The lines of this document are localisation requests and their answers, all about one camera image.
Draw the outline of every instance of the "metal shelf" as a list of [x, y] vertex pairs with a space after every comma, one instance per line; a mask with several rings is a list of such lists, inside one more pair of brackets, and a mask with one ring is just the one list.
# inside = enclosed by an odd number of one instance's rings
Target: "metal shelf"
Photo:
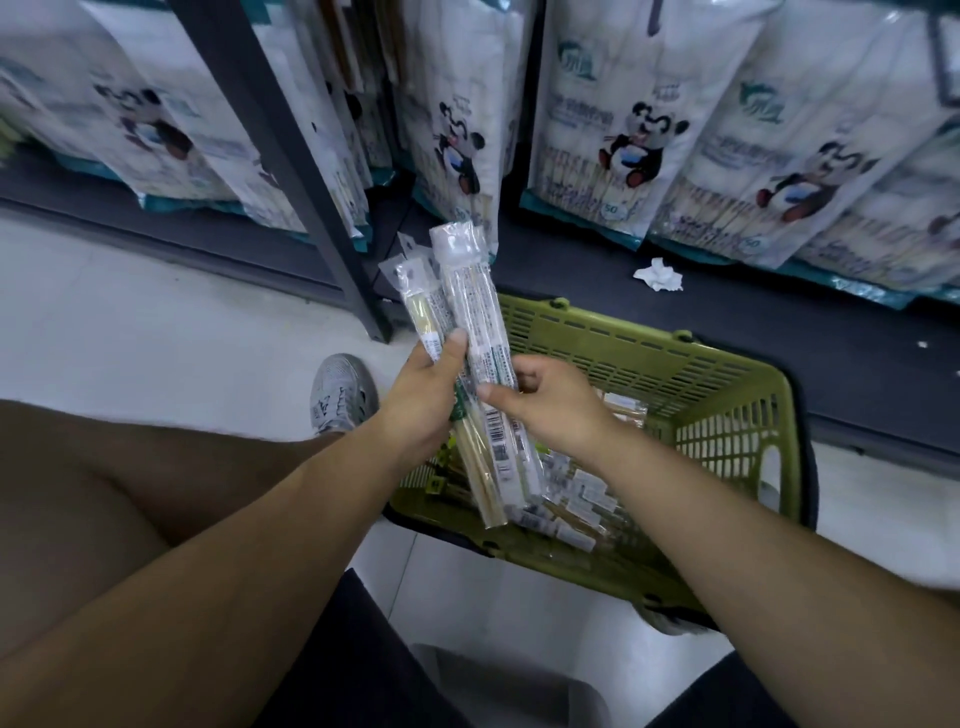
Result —
[[[412, 206], [400, 229], [419, 242], [437, 220]], [[521, 209], [500, 215], [492, 267], [501, 290], [571, 304], [789, 369], [804, 389], [814, 439], [938, 473], [960, 475], [960, 335], [955, 307], [893, 311], [747, 266], [692, 263], [651, 245], [639, 253]], [[655, 293], [632, 278], [662, 256], [684, 290]], [[382, 278], [380, 296], [395, 298]]]
[[313, 245], [224, 212], [147, 212], [124, 184], [65, 170], [38, 149], [19, 150], [0, 169], [0, 205], [81, 226], [139, 253], [346, 305]]

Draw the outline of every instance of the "forearm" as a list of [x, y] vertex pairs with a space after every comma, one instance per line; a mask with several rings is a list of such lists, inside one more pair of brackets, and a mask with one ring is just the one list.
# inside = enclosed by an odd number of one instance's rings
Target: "forearm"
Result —
[[0, 663], [0, 725], [247, 725], [402, 476], [373, 418]]
[[902, 581], [619, 427], [592, 464], [802, 725], [960, 715], [960, 618]]

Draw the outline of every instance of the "hand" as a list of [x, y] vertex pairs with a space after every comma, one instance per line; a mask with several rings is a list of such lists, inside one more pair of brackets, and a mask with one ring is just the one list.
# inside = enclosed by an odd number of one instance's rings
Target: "hand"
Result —
[[457, 328], [446, 338], [434, 363], [418, 342], [396, 376], [394, 386], [371, 418], [379, 429], [382, 455], [396, 458], [404, 473], [437, 452], [450, 432], [453, 384], [464, 368], [467, 332]]
[[522, 393], [498, 384], [481, 384], [477, 395], [520, 420], [535, 439], [551, 449], [590, 465], [609, 434], [623, 425], [572, 364], [549, 356], [518, 354], [514, 369]]

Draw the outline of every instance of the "barcode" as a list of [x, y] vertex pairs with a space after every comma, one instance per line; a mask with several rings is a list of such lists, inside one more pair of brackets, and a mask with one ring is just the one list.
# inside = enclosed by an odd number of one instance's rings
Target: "barcode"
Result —
[[441, 341], [440, 334], [437, 331], [428, 331], [420, 335], [420, 340], [423, 342], [426, 352], [430, 354], [430, 358], [437, 361], [444, 350], [444, 343]]
[[507, 435], [503, 431], [503, 416], [498, 410], [488, 409], [484, 415], [487, 419], [487, 434], [490, 436], [491, 444], [498, 445], [507, 441]]
[[483, 372], [480, 374], [484, 377], [484, 381], [492, 384], [497, 384], [500, 381], [496, 378], [496, 365], [493, 363], [493, 352], [489, 349], [483, 352]]

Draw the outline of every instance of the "white tile floor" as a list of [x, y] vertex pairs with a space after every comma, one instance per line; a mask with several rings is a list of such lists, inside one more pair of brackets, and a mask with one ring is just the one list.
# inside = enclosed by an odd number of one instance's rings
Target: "white tile floor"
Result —
[[[317, 364], [353, 352], [386, 390], [414, 343], [348, 313], [81, 239], [0, 211], [0, 398], [266, 438], [309, 434]], [[817, 448], [820, 532], [904, 576], [960, 586], [960, 485]], [[643, 725], [731, 649], [668, 638], [617, 599], [389, 523], [357, 553], [410, 643], [589, 683], [611, 725]]]

